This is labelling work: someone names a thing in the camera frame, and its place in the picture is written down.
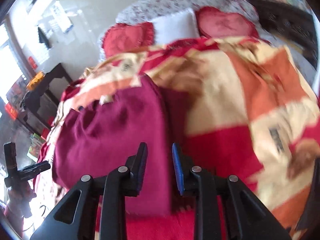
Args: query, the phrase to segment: blanket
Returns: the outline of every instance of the blanket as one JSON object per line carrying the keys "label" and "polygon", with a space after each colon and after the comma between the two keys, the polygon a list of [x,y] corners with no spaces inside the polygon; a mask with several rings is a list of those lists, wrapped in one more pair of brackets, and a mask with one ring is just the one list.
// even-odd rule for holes
{"label": "blanket", "polygon": [[126,199],[126,211],[170,214],[168,153],[172,143],[182,142],[187,99],[187,93],[158,87],[145,75],[141,87],[118,90],[110,103],[94,101],[80,112],[71,109],[55,147],[53,180],[70,189],[84,174],[103,177],[124,165],[145,142],[148,160],[142,191]]}
{"label": "blanket", "polygon": [[[182,148],[195,164],[218,176],[237,175],[297,238],[301,232],[295,226],[320,153],[320,124],[317,98],[286,46],[273,48],[248,37],[202,38],[113,56],[87,69],[64,95],[43,159],[52,163],[71,109],[111,101],[117,89],[141,86],[143,73],[191,95]],[[52,174],[39,177],[48,180]],[[43,183],[37,190],[52,190],[57,199],[65,191]]]}

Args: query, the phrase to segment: person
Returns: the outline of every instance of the person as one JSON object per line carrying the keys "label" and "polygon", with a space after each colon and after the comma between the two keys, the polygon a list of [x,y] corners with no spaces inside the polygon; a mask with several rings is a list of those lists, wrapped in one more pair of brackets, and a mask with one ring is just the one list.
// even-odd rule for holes
{"label": "person", "polygon": [[[31,189],[27,181],[22,184],[22,191],[24,197],[30,202],[37,195]],[[4,215],[11,224],[12,228],[17,232],[17,234],[22,238],[23,233],[23,214],[20,208],[22,203],[22,195],[17,190],[14,190],[12,187],[8,188],[8,202],[4,210]]]}

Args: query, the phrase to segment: maroon cloth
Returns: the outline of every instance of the maroon cloth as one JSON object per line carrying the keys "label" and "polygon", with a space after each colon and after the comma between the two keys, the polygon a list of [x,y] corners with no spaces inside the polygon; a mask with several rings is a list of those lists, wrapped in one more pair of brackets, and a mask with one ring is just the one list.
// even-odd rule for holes
{"label": "maroon cloth", "polygon": [[148,76],[141,87],[118,90],[113,102],[93,102],[71,110],[61,128],[52,166],[53,180],[71,188],[84,174],[107,175],[134,155],[140,142],[148,145],[142,191],[126,199],[126,210],[139,215],[171,211],[171,145],[181,142],[187,93],[157,87]]}

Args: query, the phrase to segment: orange stripe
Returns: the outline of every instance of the orange stripe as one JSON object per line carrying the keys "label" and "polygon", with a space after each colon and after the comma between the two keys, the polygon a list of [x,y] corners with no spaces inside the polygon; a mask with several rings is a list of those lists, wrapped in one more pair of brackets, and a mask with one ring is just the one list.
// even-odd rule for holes
{"label": "orange stripe", "polygon": [[306,205],[309,192],[310,186],[307,186],[281,206],[272,210],[272,214],[284,228],[296,227]]}
{"label": "orange stripe", "polygon": [[241,80],[250,121],[278,106],[307,96],[285,49],[261,65],[245,61],[231,51],[225,53]]}
{"label": "orange stripe", "polygon": [[129,87],[131,80],[132,78],[127,78],[96,86],[85,93],[75,96],[72,100],[71,108],[77,110],[79,106],[86,107],[93,101],[100,100],[101,96],[113,95],[117,89]]}

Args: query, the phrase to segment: pillow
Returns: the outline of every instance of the pillow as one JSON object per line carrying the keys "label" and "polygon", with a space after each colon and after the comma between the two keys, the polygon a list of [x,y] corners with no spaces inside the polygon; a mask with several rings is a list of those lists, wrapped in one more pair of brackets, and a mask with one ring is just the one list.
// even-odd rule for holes
{"label": "pillow", "polygon": [[225,13],[215,7],[205,6],[196,12],[196,18],[199,32],[206,38],[259,37],[255,25],[238,13]]}
{"label": "pillow", "polygon": [[102,48],[106,57],[111,57],[130,49],[152,45],[153,38],[153,24],[150,22],[137,25],[118,23],[104,35]]}
{"label": "pillow", "polygon": [[178,39],[199,38],[196,15],[191,8],[151,20],[155,44],[168,44]]}

